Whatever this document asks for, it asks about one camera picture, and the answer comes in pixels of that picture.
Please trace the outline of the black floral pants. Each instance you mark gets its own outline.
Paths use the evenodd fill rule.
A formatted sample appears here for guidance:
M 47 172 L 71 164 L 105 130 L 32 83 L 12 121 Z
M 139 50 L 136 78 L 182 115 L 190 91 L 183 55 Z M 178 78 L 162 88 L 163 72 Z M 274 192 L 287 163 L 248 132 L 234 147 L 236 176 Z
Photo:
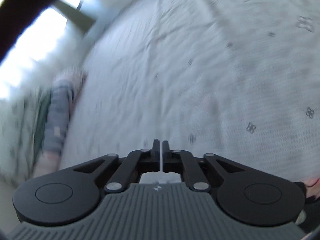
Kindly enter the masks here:
M 295 184 L 301 189 L 305 196 L 306 204 L 313 204 L 319 201 L 320 184 L 319 178 L 308 179 L 305 181 L 298 181 Z

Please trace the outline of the grey patterned bed sheet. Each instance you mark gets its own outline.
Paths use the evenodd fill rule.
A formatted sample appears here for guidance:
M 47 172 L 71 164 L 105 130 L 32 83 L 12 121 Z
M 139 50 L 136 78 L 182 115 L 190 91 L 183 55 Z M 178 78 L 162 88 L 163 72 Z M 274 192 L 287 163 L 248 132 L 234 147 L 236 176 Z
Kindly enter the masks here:
M 84 68 L 62 168 L 159 139 L 319 176 L 319 0 L 140 0 Z

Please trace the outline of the blue white striped blanket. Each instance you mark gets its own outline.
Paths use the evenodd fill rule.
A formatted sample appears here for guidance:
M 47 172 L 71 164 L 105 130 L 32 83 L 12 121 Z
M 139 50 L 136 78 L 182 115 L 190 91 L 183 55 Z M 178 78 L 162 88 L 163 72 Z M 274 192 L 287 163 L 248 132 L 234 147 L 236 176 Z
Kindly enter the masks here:
M 70 120 L 70 107 L 75 98 L 71 81 L 62 79 L 54 83 L 44 130 L 43 152 L 61 155 Z

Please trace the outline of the green folded quilt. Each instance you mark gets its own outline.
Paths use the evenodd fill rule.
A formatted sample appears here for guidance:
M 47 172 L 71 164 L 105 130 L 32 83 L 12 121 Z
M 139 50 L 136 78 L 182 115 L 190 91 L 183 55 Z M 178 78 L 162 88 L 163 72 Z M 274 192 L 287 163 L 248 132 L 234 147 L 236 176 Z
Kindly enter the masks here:
M 1 99 L 1 181 L 17 186 L 31 177 L 50 102 L 43 89 Z

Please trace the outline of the green curtain left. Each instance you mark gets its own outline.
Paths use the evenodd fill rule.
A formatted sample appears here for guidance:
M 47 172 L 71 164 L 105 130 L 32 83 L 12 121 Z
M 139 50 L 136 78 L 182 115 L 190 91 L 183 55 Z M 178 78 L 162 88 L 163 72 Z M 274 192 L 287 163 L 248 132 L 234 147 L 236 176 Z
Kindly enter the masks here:
M 53 7 L 67 20 L 70 20 L 83 34 L 87 33 L 95 24 L 95 19 L 81 12 L 79 8 L 71 7 L 61 0 L 56 0 Z

